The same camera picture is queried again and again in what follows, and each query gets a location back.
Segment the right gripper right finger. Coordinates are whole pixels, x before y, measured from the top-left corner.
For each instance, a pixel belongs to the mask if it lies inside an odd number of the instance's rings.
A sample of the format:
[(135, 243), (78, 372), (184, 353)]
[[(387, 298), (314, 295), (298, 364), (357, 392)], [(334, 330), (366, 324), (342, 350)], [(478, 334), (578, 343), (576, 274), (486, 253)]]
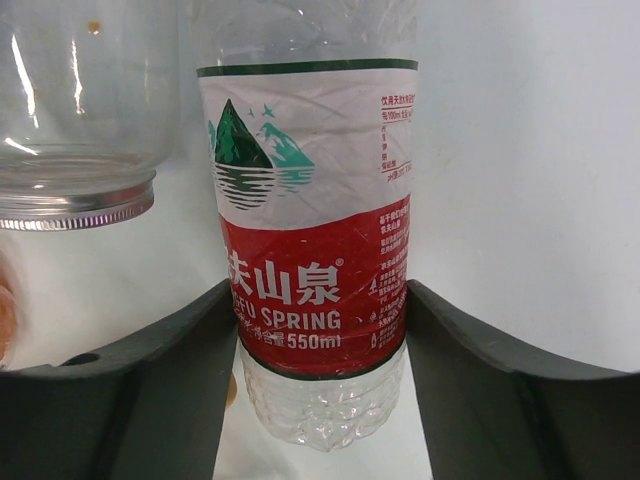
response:
[(418, 281), (407, 345), (437, 479), (635, 479), (639, 377), (519, 340)]

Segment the clear cup silver base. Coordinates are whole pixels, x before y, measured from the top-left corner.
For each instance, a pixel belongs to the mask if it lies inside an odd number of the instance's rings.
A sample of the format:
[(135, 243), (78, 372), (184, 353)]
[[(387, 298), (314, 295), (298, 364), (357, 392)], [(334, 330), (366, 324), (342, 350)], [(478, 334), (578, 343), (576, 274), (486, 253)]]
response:
[(1, 5), (1, 225), (97, 228), (154, 202), (179, 124), (179, 3)]

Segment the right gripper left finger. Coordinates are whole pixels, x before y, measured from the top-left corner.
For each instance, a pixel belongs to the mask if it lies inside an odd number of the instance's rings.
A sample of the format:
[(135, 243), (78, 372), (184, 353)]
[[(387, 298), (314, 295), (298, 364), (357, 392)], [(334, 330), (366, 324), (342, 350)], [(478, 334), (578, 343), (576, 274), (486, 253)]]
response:
[(236, 348), (230, 287), (61, 365), (1, 375), (5, 479), (209, 479)]

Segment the orange juice bottle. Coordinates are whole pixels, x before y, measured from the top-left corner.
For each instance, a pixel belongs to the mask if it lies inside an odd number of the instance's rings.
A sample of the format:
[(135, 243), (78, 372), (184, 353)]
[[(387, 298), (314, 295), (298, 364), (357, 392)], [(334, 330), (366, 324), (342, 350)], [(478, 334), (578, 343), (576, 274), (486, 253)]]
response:
[(20, 331), (20, 305), (19, 298), (11, 287), (1, 284), (1, 317), (0, 317), (0, 347), (1, 367), (4, 368), (13, 354)]

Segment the red label water bottle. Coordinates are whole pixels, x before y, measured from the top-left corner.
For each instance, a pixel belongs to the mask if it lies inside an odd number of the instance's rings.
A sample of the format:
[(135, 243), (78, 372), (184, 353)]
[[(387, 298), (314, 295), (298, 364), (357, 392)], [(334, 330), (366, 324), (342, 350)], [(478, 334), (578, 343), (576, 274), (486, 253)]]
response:
[(329, 452), (404, 371), (414, 1), (193, 1), (241, 357), (276, 438)]

